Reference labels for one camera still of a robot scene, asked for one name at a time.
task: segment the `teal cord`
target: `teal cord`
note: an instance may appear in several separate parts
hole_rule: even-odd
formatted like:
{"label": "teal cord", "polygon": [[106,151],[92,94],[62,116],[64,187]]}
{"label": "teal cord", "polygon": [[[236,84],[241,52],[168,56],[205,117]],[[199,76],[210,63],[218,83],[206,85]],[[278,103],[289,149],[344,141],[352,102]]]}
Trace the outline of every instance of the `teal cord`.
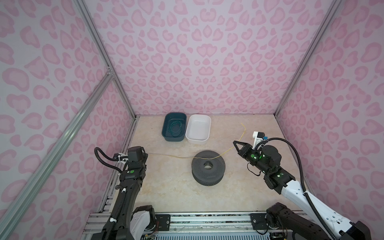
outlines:
{"label": "teal cord", "polygon": [[[177,131],[173,131],[172,128],[173,128],[173,126],[176,126],[176,125],[179,126],[179,129],[178,129]],[[173,121],[173,122],[169,125],[169,127],[168,127],[168,132],[170,132],[172,136],[177,137],[177,136],[180,135],[180,133],[181,133],[181,129],[182,129],[182,128],[181,128],[181,125],[182,125],[182,123],[181,123],[180,120],[175,120],[175,121]]]}

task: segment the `dark blue container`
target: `dark blue container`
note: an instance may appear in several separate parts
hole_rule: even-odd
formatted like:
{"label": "dark blue container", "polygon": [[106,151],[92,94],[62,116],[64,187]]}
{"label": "dark blue container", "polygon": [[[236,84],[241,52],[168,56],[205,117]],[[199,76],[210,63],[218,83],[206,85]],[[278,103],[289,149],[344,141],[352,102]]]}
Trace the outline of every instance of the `dark blue container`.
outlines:
{"label": "dark blue container", "polygon": [[168,142],[180,142],[184,139],[186,124],[187,116],[184,113],[168,113],[161,135]]}

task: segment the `yellow string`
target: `yellow string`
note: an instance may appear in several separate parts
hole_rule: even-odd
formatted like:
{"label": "yellow string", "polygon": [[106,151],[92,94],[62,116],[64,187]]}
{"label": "yellow string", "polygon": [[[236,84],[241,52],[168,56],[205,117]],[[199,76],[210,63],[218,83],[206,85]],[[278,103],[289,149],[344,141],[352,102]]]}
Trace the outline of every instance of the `yellow string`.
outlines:
{"label": "yellow string", "polygon": [[[244,127],[244,132],[243,134],[241,135],[239,141],[243,138],[244,134],[245,134],[245,131],[247,130],[244,126],[243,123],[241,123],[241,125],[243,125]],[[230,149],[226,150],[224,153],[222,153],[221,155],[217,156],[217,157],[213,157],[213,158],[202,158],[202,157],[178,157],[178,156],[173,156],[173,155],[168,155],[168,154],[160,154],[160,153],[148,153],[148,155],[154,155],[154,156],[167,156],[167,157],[175,157],[175,158],[180,158],[180,159],[193,159],[193,158],[200,158],[200,159],[206,159],[206,160],[211,160],[211,159],[215,159],[215,158],[218,158],[224,154],[226,154],[229,150],[231,150],[232,148],[234,148],[235,146],[231,147]]]}

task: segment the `table surface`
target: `table surface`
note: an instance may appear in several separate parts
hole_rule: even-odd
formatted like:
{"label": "table surface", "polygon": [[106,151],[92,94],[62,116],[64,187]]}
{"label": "table surface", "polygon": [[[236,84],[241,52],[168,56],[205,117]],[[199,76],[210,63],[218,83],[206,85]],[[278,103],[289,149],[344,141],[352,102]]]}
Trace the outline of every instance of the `table surface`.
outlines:
{"label": "table surface", "polygon": [[[147,153],[170,154],[193,157],[203,150],[222,154],[239,140],[244,127],[242,142],[253,144],[253,132],[264,132],[267,137],[283,134],[273,115],[219,115],[212,119],[210,135],[205,145],[191,144],[184,138],[181,142],[167,142],[161,136],[164,116],[144,116],[134,133],[131,146],[142,146]],[[281,166],[300,180],[297,164],[289,146],[281,141],[268,143],[275,146],[282,156]],[[192,159],[167,156],[149,156],[146,177],[137,196],[135,207],[152,205],[156,212],[232,212],[265,211],[281,202],[291,210],[300,210],[294,203],[267,187],[263,175],[257,177],[247,170],[247,161],[235,148],[223,155],[225,173],[214,186],[203,186],[192,176]],[[255,173],[258,170],[250,165]]]}

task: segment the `pink heart patterned wall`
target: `pink heart patterned wall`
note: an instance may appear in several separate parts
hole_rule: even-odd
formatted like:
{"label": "pink heart patterned wall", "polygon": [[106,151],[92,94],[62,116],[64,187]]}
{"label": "pink heart patterned wall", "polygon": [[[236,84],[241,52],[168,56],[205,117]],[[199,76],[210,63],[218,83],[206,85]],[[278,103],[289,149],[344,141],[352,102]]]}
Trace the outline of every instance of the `pink heart patterned wall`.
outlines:
{"label": "pink heart patterned wall", "polygon": [[348,0],[278,121],[316,196],[384,229],[383,1]]}
{"label": "pink heart patterned wall", "polygon": [[330,0],[87,0],[136,114],[273,113]]}
{"label": "pink heart patterned wall", "polygon": [[0,3],[0,217],[106,73],[71,0]]}
{"label": "pink heart patterned wall", "polygon": [[112,172],[96,159],[94,148],[109,156],[120,152],[130,123],[110,83],[10,239],[78,239],[89,213],[97,211]]}

